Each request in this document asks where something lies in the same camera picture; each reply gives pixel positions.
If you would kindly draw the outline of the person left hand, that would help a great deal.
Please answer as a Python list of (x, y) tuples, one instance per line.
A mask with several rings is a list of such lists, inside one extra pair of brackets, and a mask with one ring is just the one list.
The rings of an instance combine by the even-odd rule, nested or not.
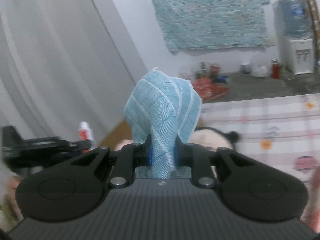
[(23, 215), (21, 214), (20, 208), (18, 207), (18, 204), (16, 202), (16, 197), (15, 197), (16, 190), (20, 182), (21, 182), (20, 177), (12, 176), (6, 183), (7, 199), (18, 220), (23, 219)]

